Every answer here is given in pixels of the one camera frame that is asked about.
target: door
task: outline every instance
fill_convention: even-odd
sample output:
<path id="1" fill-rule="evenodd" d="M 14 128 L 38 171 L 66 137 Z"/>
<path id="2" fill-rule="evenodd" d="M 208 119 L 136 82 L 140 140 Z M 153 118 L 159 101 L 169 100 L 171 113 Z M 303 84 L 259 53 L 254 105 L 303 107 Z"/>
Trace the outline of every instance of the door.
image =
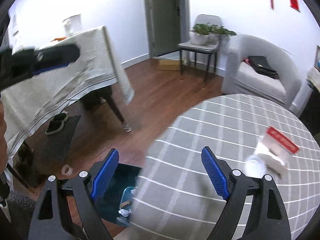
<path id="1" fill-rule="evenodd" d="M 149 35 L 153 56 L 177 51 L 180 43 L 179 0 L 149 0 L 152 34 Z"/>

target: silver screw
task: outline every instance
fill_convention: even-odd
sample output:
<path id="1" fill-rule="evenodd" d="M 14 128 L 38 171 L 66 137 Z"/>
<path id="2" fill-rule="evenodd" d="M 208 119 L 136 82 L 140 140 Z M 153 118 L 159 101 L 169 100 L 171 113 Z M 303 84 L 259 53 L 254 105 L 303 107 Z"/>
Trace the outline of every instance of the silver screw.
<path id="1" fill-rule="evenodd" d="M 38 56 L 37 56 L 37 60 L 41 61 L 43 59 L 43 53 L 39 52 Z"/>
<path id="2" fill-rule="evenodd" d="M 88 173 L 87 173 L 87 171 L 81 171 L 81 172 L 79 173 L 79 176 L 80 176 L 81 178 L 84 178 L 84 177 L 88 176 Z"/>
<path id="3" fill-rule="evenodd" d="M 272 180 L 272 177 L 270 176 L 270 175 L 266 175 L 266 176 L 264 176 L 264 178 L 267 180 L 267 181 L 271 181 Z"/>
<path id="4" fill-rule="evenodd" d="M 51 175 L 51 176 L 48 178 L 48 181 L 53 182 L 53 181 L 55 181 L 55 179 L 56 179 L 56 176 Z"/>
<path id="5" fill-rule="evenodd" d="M 233 171 L 232 171 L 232 174 L 235 175 L 235 176 L 240 176 L 240 175 L 241 175 L 241 171 L 239 171 L 239 170 L 233 170 Z"/>

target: person's arm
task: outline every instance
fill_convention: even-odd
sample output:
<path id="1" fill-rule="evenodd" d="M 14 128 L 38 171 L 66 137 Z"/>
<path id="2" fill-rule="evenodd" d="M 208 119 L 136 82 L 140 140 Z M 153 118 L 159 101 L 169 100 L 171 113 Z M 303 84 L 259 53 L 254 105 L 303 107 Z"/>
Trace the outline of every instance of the person's arm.
<path id="1" fill-rule="evenodd" d="M 5 170 L 8 161 L 7 142 L 4 139 L 6 130 L 7 124 L 4 120 L 3 104 L 0 102 L 0 174 Z"/>

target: black bag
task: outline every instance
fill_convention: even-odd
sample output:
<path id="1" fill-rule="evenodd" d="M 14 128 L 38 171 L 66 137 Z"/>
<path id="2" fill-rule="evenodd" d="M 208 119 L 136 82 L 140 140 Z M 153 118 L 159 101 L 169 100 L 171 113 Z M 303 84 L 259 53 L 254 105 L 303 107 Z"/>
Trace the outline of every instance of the black bag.
<path id="1" fill-rule="evenodd" d="M 270 67 L 264 56 L 249 56 L 250 66 L 258 73 L 273 79 L 279 79 L 278 73 Z"/>

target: gray chair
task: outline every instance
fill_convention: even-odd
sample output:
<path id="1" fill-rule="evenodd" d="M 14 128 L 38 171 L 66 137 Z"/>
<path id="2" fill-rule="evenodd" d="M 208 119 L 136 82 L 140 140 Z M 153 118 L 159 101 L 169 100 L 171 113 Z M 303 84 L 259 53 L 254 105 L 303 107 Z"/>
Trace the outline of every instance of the gray chair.
<path id="1" fill-rule="evenodd" d="M 218 16 L 212 16 L 212 15 L 206 15 L 206 14 L 200 14 L 197 16 L 195 24 L 196 23 L 209 23 L 210 25 L 222 25 L 221 18 Z M 195 66 L 197 62 L 197 53 L 202 53 L 202 54 L 207 54 L 208 55 L 208 64 L 207 68 L 205 71 L 205 76 L 204 76 L 204 82 L 207 80 L 207 75 L 209 71 L 209 65 L 210 65 L 210 60 L 211 60 L 211 55 L 215 54 L 214 56 L 214 72 L 216 72 L 216 66 L 217 66 L 217 52 L 219 48 L 219 43 L 220 43 L 220 38 L 217 42 L 217 44 L 208 44 L 207 46 L 198 46 L 191 44 L 190 41 L 180 43 L 178 44 L 178 48 L 180 50 L 180 73 L 182 74 L 182 51 L 191 51 L 195 53 Z"/>
<path id="2" fill-rule="evenodd" d="M 278 72 L 279 80 L 257 74 L 243 60 L 248 56 L 265 56 Z M 287 52 L 263 39 L 237 35 L 229 42 L 224 94 L 248 94 L 269 99 L 289 109 L 301 87 L 300 72 Z"/>

